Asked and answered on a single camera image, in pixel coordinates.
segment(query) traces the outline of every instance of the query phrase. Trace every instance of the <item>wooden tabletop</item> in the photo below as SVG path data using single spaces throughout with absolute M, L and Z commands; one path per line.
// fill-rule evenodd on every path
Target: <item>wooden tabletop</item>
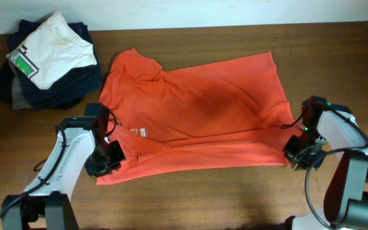
M 294 117 L 311 95 L 347 105 L 368 135 L 368 22 L 294 24 L 91 32 L 107 75 L 114 57 L 135 48 L 164 70 L 272 51 Z M 0 66 L 7 35 L 0 35 Z M 67 111 L 13 111 L 0 102 L 0 205 L 36 176 L 33 166 L 48 157 L 54 124 L 81 115 L 86 102 Z M 316 207 L 337 160 L 328 157 L 311 179 Z M 72 206 L 83 229 L 225 229 L 243 224 L 280 223 L 309 212 L 304 172 L 289 167 L 239 167 L 171 172 L 118 185 L 96 186 L 82 171 Z

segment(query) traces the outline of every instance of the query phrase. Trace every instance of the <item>orange cloth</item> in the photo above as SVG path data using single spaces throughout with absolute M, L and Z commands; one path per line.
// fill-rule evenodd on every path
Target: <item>orange cloth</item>
M 292 123 L 270 52 L 169 72 L 136 50 L 113 62 L 99 102 L 117 117 L 110 136 L 126 161 L 99 185 L 160 173 L 287 165 Z M 109 129 L 114 123 L 109 122 Z

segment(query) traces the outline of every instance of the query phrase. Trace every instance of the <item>white wall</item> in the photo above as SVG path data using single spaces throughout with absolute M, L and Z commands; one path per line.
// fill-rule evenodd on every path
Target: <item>white wall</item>
M 55 10 L 89 30 L 368 20 L 368 0 L 0 0 L 0 33 Z

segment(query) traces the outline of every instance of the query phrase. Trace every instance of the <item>gray cloth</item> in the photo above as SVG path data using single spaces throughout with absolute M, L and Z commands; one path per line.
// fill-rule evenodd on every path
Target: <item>gray cloth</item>
M 32 108 L 31 104 L 29 104 L 25 96 L 22 94 L 22 88 L 20 87 L 17 76 L 14 76 L 12 81 L 12 108 L 13 110 Z

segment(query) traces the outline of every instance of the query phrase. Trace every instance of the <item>white t-shirt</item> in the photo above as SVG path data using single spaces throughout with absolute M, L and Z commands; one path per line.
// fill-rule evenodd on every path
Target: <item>white t-shirt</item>
M 70 29 L 59 11 L 7 58 L 40 89 L 49 89 L 72 68 L 97 64 L 93 45 Z

